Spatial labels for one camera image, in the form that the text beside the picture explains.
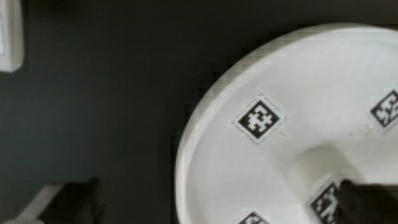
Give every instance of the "white circular platform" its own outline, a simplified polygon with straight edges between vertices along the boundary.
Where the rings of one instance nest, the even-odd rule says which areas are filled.
[[[223,75],[186,129],[182,224],[317,223],[312,200],[335,171],[398,183],[397,86],[395,30],[322,25],[259,48]],[[306,157],[326,149],[331,154]]]

